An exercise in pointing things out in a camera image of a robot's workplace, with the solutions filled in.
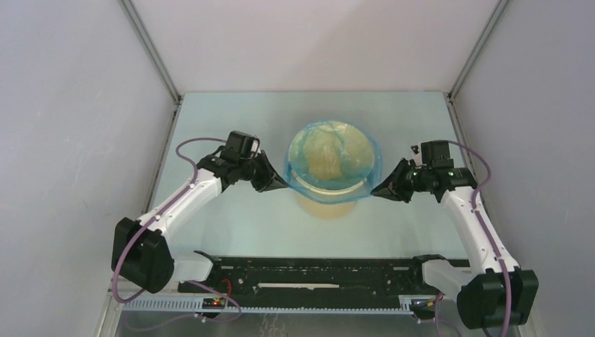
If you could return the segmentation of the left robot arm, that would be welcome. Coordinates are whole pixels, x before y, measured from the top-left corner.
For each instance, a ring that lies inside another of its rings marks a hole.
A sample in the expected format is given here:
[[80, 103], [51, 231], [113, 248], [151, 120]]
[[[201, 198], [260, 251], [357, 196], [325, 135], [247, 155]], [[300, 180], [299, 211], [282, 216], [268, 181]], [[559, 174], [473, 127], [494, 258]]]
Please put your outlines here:
[[256, 192], [284, 189], [288, 183], [274, 169], [260, 140], [232, 131], [220, 146], [199, 161], [175, 149], [191, 164], [191, 176], [165, 201], [139, 218], [122, 218], [115, 227], [112, 248], [111, 291], [120, 303], [120, 278], [140, 287], [141, 292], [158, 293], [170, 282], [193, 281], [205, 292], [214, 292], [222, 274], [213, 268], [214, 258], [193, 251], [174, 254], [170, 242], [191, 217], [209, 201], [239, 181], [249, 182]]

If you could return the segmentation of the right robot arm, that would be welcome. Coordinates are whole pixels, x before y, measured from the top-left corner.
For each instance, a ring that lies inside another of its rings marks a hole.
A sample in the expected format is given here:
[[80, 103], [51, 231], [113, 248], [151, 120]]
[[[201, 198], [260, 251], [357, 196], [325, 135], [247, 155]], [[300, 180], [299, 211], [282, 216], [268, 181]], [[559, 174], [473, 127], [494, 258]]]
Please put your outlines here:
[[512, 326], [529, 318], [539, 281], [524, 270], [497, 235], [481, 200], [481, 189], [472, 172], [456, 167], [450, 155], [452, 140], [433, 140], [412, 148], [412, 159], [401, 159], [371, 195], [408, 203], [415, 193], [430, 193], [453, 221], [468, 257], [465, 274], [442, 256], [415, 257], [408, 274], [416, 293], [436, 289], [455, 301], [459, 317], [468, 329], [487, 333], [498, 328], [506, 336]]

